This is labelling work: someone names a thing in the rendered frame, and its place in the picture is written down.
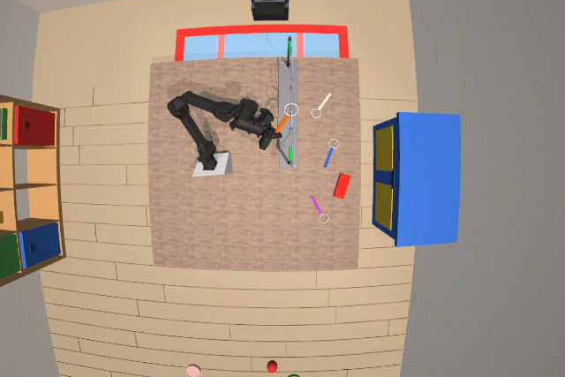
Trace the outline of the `orange handle with grey loop tip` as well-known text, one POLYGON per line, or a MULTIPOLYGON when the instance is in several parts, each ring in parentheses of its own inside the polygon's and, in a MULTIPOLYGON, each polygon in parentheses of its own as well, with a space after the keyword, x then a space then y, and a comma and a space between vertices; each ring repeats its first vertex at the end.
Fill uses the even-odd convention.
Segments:
MULTIPOLYGON (((287 106, 289 106, 289 105, 295 105, 295 106, 297 106, 297 104, 295 104, 295 103, 289 103, 289 104, 287 104, 287 105, 284 107, 284 113, 285 113, 286 116, 282 119, 281 123, 280 123, 280 124, 277 126, 277 128, 275 129, 275 132, 277 132, 277 133, 281 130, 281 128, 283 127, 283 125, 284 125, 284 123, 286 122, 286 120, 288 119, 288 117, 291 117, 290 115, 288 115, 288 114, 285 112, 285 109, 286 109, 287 106)), ((299 107, 297 106, 297 108, 298 108, 298 112, 299 112, 299 107)), ((298 112, 297 112, 295 115, 293 115, 293 117, 296 116, 296 115, 298 114, 298 112)))

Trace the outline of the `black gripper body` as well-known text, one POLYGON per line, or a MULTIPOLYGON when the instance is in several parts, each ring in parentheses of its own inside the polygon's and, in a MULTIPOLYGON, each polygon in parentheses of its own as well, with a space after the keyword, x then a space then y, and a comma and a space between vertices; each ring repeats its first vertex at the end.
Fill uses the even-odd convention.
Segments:
POLYGON ((262 150, 266 150, 267 146, 269 145, 269 143, 271 142, 271 135, 270 135, 270 130, 268 129, 268 125, 265 125, 267 127, 266 130, 263 130, 261 128, 259 128, 256 124, 255 124, 254 117, 252 117, 252 119, 250 120, 250 124, 247 128, 247 134, 250 133, 254 133, 257 134, 257 137, 259 138, 261 135, 261 138, 259 140, 259 147, 262 150))

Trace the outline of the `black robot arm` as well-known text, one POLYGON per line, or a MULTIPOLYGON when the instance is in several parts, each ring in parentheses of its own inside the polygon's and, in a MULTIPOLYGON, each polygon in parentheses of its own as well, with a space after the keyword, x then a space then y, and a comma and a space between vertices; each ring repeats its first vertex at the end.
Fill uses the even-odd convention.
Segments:
MULTIPOLYGON (((240 104, 231 104, 230 102, 216 102, 209 100, 204 96, 194 94, 192 91, 184 93, 182 96, 177 96, 174 100, 168 103, 168 111, 177 119, 181 120, 186 130, 191 134, 192 139, 197 144, 197 149, 200 156, 197 158, 203 165, 203 170, 215 170, 217 161, 213 153, 215 152, 215 144, 213 141, 208 141, 203 137, 202 132, 190 116, 188 104, 198 109, 203 109, 210 112, 214 117, 227 123, 230 122, 230 129, 234 131, 235 128, 247 130, 250 120, 258 109, 258 104, 255 100, 246 100, 243 98, 240 104), (237 116, 236 116, 237 114, 237 116)), ((270 122, 274 120, 273 114, 268 109, 260 109, 258 118, 254 118, 255 124, 266 130, 270 122)))

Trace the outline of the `red rectangular block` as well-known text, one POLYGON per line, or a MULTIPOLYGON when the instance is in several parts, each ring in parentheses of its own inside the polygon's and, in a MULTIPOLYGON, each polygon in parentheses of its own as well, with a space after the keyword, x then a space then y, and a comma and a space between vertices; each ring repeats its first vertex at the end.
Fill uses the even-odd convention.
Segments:
POLYGON ((340 176, 338 178, 336 187, 335 187, 335 192, 334 192, 334 197, 338 197, 338 198, 342 198, 344 199, 345 193, 347 191, 349 182, 350 182, 350 178, 351 176, 347 176, 344 175, 342 173, 340 173, 340 176))

